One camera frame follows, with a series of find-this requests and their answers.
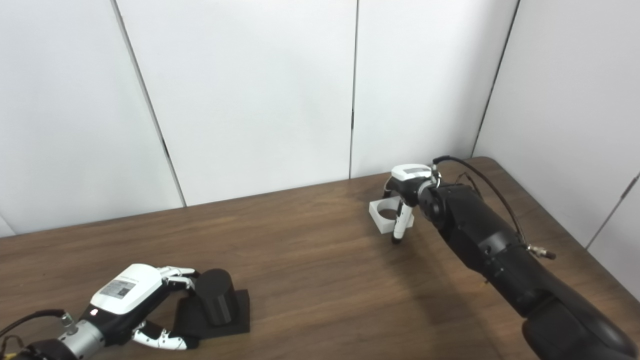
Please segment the black square base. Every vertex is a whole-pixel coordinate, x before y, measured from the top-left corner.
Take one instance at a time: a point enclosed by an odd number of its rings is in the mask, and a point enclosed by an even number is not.
[[[230,323],[213,326],[207,321],[207,315],[198,297],[186,297],[178,301],[175,312],[173,331],[181,336],[191,336],[198,339],[219,338],[249,332],[249,291],[237,290],[238,314]]]

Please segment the white robotic hand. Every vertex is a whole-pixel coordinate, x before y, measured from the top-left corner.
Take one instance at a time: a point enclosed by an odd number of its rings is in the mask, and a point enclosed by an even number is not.
[[[396,223],[391,241],[400,243],[404,236],[413,208],[418,204],[418,193],[423,186],[438,186],[440,174],[427,165],[404,164],[395,166],[391,170],[391,177],[385,183],[383,198],[391,196],[392,192],[400,195],[400,203],[396,213]]]
[[[102,347],[124,345],[131,339],[168,350],[195,348],[197,339],[176,336],[146,319],[171,292],[193,293],[198,276],[190,268],[133,264],[93,295],[80,317],[78,331],[58,340],[76,359],[87,359]]]

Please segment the metal connector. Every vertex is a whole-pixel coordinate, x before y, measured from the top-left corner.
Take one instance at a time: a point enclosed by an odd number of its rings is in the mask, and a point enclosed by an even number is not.
[[[554,254],[551,251],[548,251],[547,249],[545,249],[543,247],[528,245],[527,246],[527,250],[531,254],[534,254],[537,258],[547,258],[547,259],[550,259],[550,260],[553,260],[553,259],[556,258],[556,254]]]
[[[60,322],[62,323],[62,326],[64,326],[67,330],[67,335],[73,335],[78,332],[78,327],[74,319],[71,317],[71,314],[65,313],[60,318]]]
[[[433,184],[436,184],[436,188],[440,187],[440,180],[442,178],[442,175],[439,173],[438,171],[438,165],[433,164],[431,165],[431,182]]]

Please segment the wood grain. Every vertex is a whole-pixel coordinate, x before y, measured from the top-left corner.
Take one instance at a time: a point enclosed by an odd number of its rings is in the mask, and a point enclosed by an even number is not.
[[[640,304],[496,162],[471,162],[512,204],[529,241],[558,254],[545,266],[640,340]],[[441,169],[449,180],[461,172],[457,164]],[[252,331],[188,352],[129,343],[96,359],[535,359],[520,333],[522,319],[418,211],[401,245],[378,232],[367,207],[387,177],[2,239],[0,325],[42,308],[78,315],[101,286],[141,262],[228,270],[237,289],[250,291]],[[180,296],[151,319],[170,327]],[[35,341],[60,328],[42,319],[17,333]]]

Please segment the black robotic arm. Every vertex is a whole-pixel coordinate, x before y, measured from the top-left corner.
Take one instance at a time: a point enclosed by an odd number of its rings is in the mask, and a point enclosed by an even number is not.
[[[429,167],[424,167],[426,175]],[[551,274],[520,234],[470,186],[440,184],[440,176],[405,178],[393,174],[385,196],[395,190],[402,208],[418,206],[469,269],[480,273],[526,321],[522,332],[542,360],[631,360],[636,344],[584,297]],[[399,243],[394,231],[394,243]]]

